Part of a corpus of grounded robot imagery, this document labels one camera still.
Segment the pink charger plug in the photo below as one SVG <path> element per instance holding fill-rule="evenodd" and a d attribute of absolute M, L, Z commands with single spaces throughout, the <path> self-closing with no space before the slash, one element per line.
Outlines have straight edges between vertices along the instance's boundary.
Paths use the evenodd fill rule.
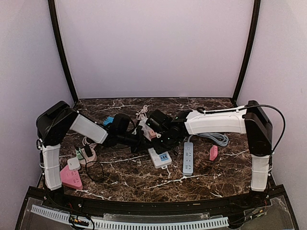
<path fill-rule="evenodd" d="M 149 140 L 157 137 L 156 133 L 152 129 L 148 131 L 148 135 L 149 135 Z"/>

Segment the white multicolour power strip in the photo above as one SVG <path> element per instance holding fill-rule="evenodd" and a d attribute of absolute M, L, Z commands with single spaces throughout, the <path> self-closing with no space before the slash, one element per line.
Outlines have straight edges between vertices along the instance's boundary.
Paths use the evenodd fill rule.
<path fill-rule="evenodd" d="M 142 119 L 139 122 L 139 125 L 142 127 L 142 130 L 144 131 L 144 135 L 149 139 L 148 131 L 151 128 L 146 125 L 145 123 L 146 121 L 147 121 L 147 118 Z M 148 149 L 148 153 L 156 169 L 159 169 L 159 168 L 166 169 L 167 166 L 172 163 L 172 159 L 170 158 L 167 151 L 161 154 L 157 154 L 154 148 L 150 148 Z"/>

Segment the blue square plug adapter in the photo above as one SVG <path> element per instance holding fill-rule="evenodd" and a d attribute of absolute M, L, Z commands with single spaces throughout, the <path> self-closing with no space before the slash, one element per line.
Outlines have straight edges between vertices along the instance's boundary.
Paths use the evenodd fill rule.
<path fill-rule="evenodd" d="M 103 125 L 107 126 L 109 124 L 111 124 L 114 120 L 114 117 L 108 116 L 104 121 L 103 121 Z"/>

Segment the pink square plug adapter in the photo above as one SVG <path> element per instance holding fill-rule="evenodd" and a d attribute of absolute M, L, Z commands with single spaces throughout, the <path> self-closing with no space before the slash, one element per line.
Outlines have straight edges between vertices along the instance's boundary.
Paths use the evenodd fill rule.
<path fill-rule="evenodd" d="M 213 145 L 210 149 L 210 156 L 209 156 L 209 160 L 210 161 L 214 161 L 218 156 L 218 146 Z"/>

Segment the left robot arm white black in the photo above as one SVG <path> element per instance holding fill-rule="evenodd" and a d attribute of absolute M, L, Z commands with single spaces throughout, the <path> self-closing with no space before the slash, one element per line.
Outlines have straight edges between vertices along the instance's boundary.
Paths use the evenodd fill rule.
<path fill-rule="evenodd" d="M 59 152 L 68 131 L 77 132 L 105 147 L 117 144 L 128 146 L 132 153 L 152 148 L 153 145 L 145 137 L 142 126 L 134 126 L 133 131 L 128 130 L 131 123 L 129 116 L 117 114 L 110 124 L 101 125 L 64 101 L 59 101 L 41 114 L 36 120 L 36 147 L 41 151 L 45 184 L 52 191 L 48 197 L 50 203 L 57 209 L 63 209 L 68 204 L 67 197 L 56 190 L 62 186 Z"/>

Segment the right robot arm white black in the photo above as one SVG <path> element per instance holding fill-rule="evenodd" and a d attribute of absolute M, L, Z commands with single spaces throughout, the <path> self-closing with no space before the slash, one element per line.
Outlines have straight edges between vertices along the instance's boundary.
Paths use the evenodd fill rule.
<path fill-rule="evenodd" d="M 158 134 L 152 140 L 157 153 L 170 150 L 191 135 L 246 134 L 252 156 L 252 192 L 245 196 L 245 204 L 249 208 L 255 208 L 263 201 L 262 192 L 267 187 L 272 155 L 277 147 L 272 143 L 273 125 L 264 108 L 276 110 L 271 105 L 258 104 L 254 100 L 231 109 L 206 111 L 199 107 L 196 110 L 180 111 L 175 117 L 154 110 L 149 113 L 146 124 Z"/>

